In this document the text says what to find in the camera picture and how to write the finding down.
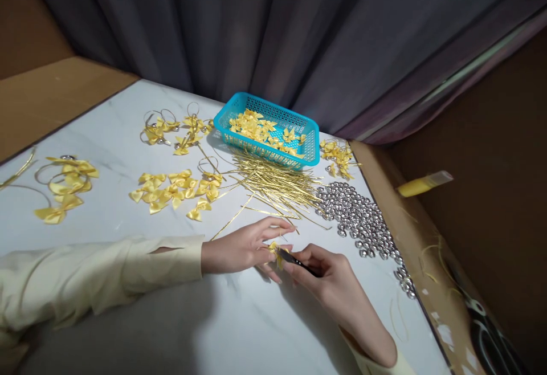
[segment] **cream sleeve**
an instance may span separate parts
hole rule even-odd
[[[27,350],[19,339],[34,324],[72,325],[90,309],[99,314],[156,288],[200,279],[203,239],[133,237],[1,257],[0,373],[17,367]],[[176,249],[151,254],[160,247]]]
[[[399,352],[398,349],[397,362],[391,368],[386,368],[385,366],[378,365],[376,362],[368,359],[359,351],[357,351],[351,341],[348,340],[344,334],[342,334],[342,337],[344,337],[344,340],[349,346],[349,349],[352,350],[353,356],[355,357],[357,365],[359,366],[359,369],[361,370],[363,375],[416,375],[414,370],[410,367],[408,362],[406,362],[405,357]]]

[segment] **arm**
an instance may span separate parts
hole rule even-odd
[[[340,326],[363,374],[413,375],[405,358],[376,314],[348,262],[341,254],[310,244],[294,253],[321,278],[295,264],[283,268],[311,291]]]
[[[53,319],[57,328],[72,325],[90,309],[99,314],[202,274],[262,265],[275,258],[262,241],[292,231],[286,221],[268,217],[213,242],[203,243],[202,235],[135,237],[1,257],[0,373],[17,367],[28,349],[19,339],[34,324]],[[269,275],[279,282],[273,271]]]

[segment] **glue stick cap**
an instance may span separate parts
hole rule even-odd
[[[451,176],[449,172],[443,170],[435,174],[425,176],[423,179],[429,186],[437,187],[438,185],[447,183],[448,181],[452,181],[454,177]]]

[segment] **basket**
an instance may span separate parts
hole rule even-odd
[[[293,140],[288,147],[296,149],[298,154],[304,154],[304,158],[298,158],[288,153],[279,151],[261,142],[251,140],[239,133],[230,131],[230,119],[235,119],[238,114],[244,113],[245,109],[259,112],[265,120],[277,123],[275,131],[271,132],[273,137],[283,139],[283,131],[294,129],[296,135],[305,134],[306,139],[303,145],[298,146],[298,140]],[[226,144],[245,149],[266,160],[273,161],[284,166],[300,170],[303,166],[315,166],[319,163],[319,127],[312,119],[298,113],[270,103],[249,93],[236,93],[226,103],[214,119],[215,127],[222,134]]]

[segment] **white marble table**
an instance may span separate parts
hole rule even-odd
[[[38,165],[18,184],[40,188],[34,171],[46,156],[77,154],[100,171],[93,189],[82,194],[85,204],[68,212],[57,226],[45,225],[33,210],[45,200],[32,191],[8,188],[0,192],[0,255],[63,244],[116,241],[131,234],[204,234],[212,237],[244,204],[247,192],[238,187],[202,213],[203,222],[185,214],[196,200],[184,201],[149,215],[148,206],[135,204],[128,193],[137,188],[143,172],[178,173],[190,168],[197,176],[202,154],[197,147],[187,156],[172,155],[173,147],[148,146],[139,141],[143,114],[167,108],[182,119],[192,101],[200,106],[200,118],[213,118],[221,103],[141,80],[83,117],[38,144]],[[175,133],[168,139],[175,141]],[[202,143],[214,155],[212,137]],[[230,160],[228,153],[217,149]],[[5,180],[23,164],[29,152],[0,167]],[[321,160],[314,168],[329,179]],[[219,160],[221,171],[231,166]],[[370,197],[365,180],[355,169],[350,182]],[[224,231],[229,233],[264,217],[243,210]],[[311,217],[328,223],[316,214]],[[344,253],[400,351],[420,375],[448,373],[447,365],[416,300],[399,289],[393,276],[395,263],[360,258],[354,241],[341,238],[333,229],[324,231],[303,220],[301,235],[288,235],[300,250],[313,242]],[[142,297],[132,305],[91,316],[73,328],[41,332],[41,346],[26,361],[23,374],[359,374],[353,357],[337,327],[315,301],[286,279],[282,285],[267,283],[250,269],[238,274],[207,276],[201,282],[168,288]]]

